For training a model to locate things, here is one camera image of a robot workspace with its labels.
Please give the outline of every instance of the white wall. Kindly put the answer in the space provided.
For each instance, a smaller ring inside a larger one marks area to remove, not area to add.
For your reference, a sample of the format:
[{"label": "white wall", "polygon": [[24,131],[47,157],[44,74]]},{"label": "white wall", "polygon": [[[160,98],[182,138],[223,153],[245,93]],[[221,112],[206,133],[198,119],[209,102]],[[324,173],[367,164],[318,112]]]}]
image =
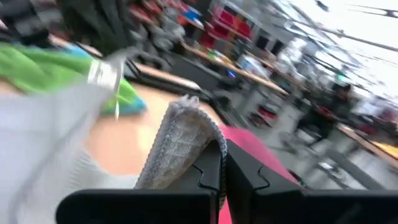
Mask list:
[{"label": "white wall", "polygon": [[295,37],[291,32],[273,26],[272,24],[263,24],[262,29],[284,44],[288,44]]},{"label": "white wall", "polygon": [[311,41],[308,41],[308,42],[307,42],[307,45],[306,45],[305,48],[304,48],[303,53],[308,54],[308,55],[310,55],[310,56],[315,56],[315,54],[316,54],[319,50],[321,50],[321,49],[320,49],[320,47],[319,47],[318,45],[314,44],[314,43],[311,42]]}]

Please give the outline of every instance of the wooden table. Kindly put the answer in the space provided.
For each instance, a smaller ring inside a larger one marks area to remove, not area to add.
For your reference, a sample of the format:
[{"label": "wooden table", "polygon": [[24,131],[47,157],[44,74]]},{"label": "wooden table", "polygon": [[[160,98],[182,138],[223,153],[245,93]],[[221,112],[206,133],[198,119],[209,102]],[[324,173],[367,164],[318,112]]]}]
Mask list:
[{"label": "wooden table", "polygon": [[211,63],[217,64],[217,65],[220,65],[220,66],[222,66],[224,68],[232,70],[232,71],[244,76],[245,78],[248,78],[248,79],[250,79],[252,81],[255,81],[255,82],[257,82],[257,83],[259,83],[261,85],[264,85],[266,87],[269,87],[269,88],[273,89],[274,91],[277,91],[277,92],[279,92],[281,94],[288,95],[288,93],[285,90],[281,89],[281,87],[277,86],[272,81],[269,81],[269,80],[266,80],[265,78],[261,78],[261,77],[259,77],[257,75],[251,74],[251,73],[249,73],[249,72],[247,72],[247,71],[245,71],[243,69],[237,68],[231,63],[227,63],[227,62],[223,62],[221,60],[216,60],[214,58],[211,58],[206,53],[204,53],[204,52],[202,52],[202,51],[200,51],[200,50],[198,50],[198,49],[196,49],[194,47],[188,46],[186,43],[182,43],[182,45],[188,51],[194,53],[195,55],[197,55],[197,56],[199,56],[201,58],[204,58],[204,59],[210,61]]},{"label": "wooden table", "polygon": [[193,81],[190,81],[190,80],[187,80],[187,79],[172,75],[172,74],[170,74],[168,72],[160,71],[158,69],[152,68],[152,67],[147,66],[147,65],[142,65],[142,64],[139,64],[139,63],[134,63],[134,64],[137,66],[137,68],[139,70],[141,70],[142,72],[144,72],[147,75],[151,75],[151,76],[158,77],[158,78],[164,78],[164,79],[167,79],[167,80],[172,81],[174,83],[178,83],[180,85],[184,85],[184,86],[189,87],[189,88],[194,89],[194,90],[200,90],[201,89],[198,86],[198,84],[196,84]]},{"label": "wooden table", "polygon": [[384,152],[383,150],[379,149],[377,146],[373,145],[372,143],[366,141],[365,139],[361,138],[358,136],[354,130],[351,128],[339,124],[338,125],[338,130],[340,130],[343,134],[351,138],[352,140],[356,141],[361,147],[364,147],[365,149],[375,153],[377,156],[380,158],[384,159],[387,161],[392,167],[398,169],[398,160],[395,159],[394,157],[390,156],[388,153]]},{"label": "wooden table", "polygon": [[261,59],[255,55],[253,55],[252,53],[246,51],[246,54],[250,57],[254,57],[256,60],[258,60],[259,62],[261,62],[263,65],[265,65],[267,68],[272,69],[273,71],[275,71],[278,75],[280,75],[281,77],[285,78],[286,80],[288,80],[289,82],[297,85],[297,86],[302,86],[303,82],[301,82],[300,80],[297,80],[296,78],[280,71],[279,69],[275,68],[275,66],[273,64],[271,64],[269,61]]}]

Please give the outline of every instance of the pink cushion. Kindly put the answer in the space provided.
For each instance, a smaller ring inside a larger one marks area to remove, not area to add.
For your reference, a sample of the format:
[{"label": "pink cushion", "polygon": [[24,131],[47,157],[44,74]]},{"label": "pink cushion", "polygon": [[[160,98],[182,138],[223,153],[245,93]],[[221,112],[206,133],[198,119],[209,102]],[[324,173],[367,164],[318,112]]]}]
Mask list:
[{"label": "pink cushion", "polygon": [[[240,148],[262,162],[279,175],[295,181],[294,177],[285,169],[282,163],[273,155],[268,148],[263,145],[262,141],[245,129],[220,127],[226,139],[230,139]],[[231,215],[229,213],[228,201],[225,201],[223,209],[220,211],[219,224],[232,224]]]}]

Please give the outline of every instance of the white ceiling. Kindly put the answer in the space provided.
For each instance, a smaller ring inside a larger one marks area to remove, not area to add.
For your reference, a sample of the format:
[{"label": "white ceiling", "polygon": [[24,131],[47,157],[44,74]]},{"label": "white ceiling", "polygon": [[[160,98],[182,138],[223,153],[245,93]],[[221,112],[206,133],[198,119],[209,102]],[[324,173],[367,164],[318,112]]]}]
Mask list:
[{"label": "white ceiling", "polygon": [[[348,10],[352,9],[352,6],[349,6],[349,4],[398,10],[398,1],[322,0],[330,8],[329,12],[321,10],[316,5],[315,0],[290,0],[290,2],[301,8],[315,22],[319,22],[329,29],[343,29],[346,35],[398,47],[398,32],[396,31],[398,19]],[[375,87],[378,91],[382,88],[389,95],[398,95],[398,88],[396,88],[398,81],[398,75],[396,75],[398,73],[398,52],[351,39],[340,39],[332,34],[327,35],[344,49],[392,62],[386,63],[383,60],[370,60],[365,57],[362,57],[360,60],[368,67],[366,71],[362,71],[362,75],[368,78],[376,77],[378,81],[385,83],[387,88]]]}]

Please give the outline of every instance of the floor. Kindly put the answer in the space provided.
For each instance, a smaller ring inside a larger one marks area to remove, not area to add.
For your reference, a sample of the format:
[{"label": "floor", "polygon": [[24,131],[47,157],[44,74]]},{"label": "floor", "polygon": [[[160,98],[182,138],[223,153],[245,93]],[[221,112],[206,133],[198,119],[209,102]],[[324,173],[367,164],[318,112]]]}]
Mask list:
[{"label": "floor", "polygon": [[[239,93],[232,93],[231,95],[232,106],[236,106],[241,102],[242,97]],[[255,108],[255,105],[259,102],[264,102],[264,97],[259,93],[256,93],[248,101],[248,106],[243,111],[243,114],[247,114],[249,111]],[[312,175],[304,175],[310,164],[315,162],[314,158],[306,153],[305,150],[299,151],[297,155],[291,154],[285,151],[284,145],[280,141],[280,134],[283,132],[290,132],[295,124],[296,120],[300,117],[301,112],[295,109],[293,106],[286,105],[279,115],[279,121],[273,128],[248,128],[254,133],[259,139],[261,139],[266,145],[286,166],[301,176],[305,183],[313,189],[340,189],[332,180],[330,180],[326,174],[319,170],[315,170]],[[304,133],[300,133],[303,139],[310,139]],[[314,149],[317,152],[323,152],[327,147],[334,144],[336,148],[343,152],[347,150],[353,141],[349,138],[344,137],[340,132],[334,131],[331,135],[336,137],[338,140],[331,142],[325,140],[317,144]],[[366,151],[360,151],[357,155],[353,156],[351,160],[354,164],[364,170],[372,178],[377,180],[380,184],[385,186],[387,189],[398,189],[398,172],[393,171],[389,165],[382,159],[370,155]],[[344,177],[344,183],[354,189],[363,189],[364,187],[357,183],[347,173],[342,172]]]}]

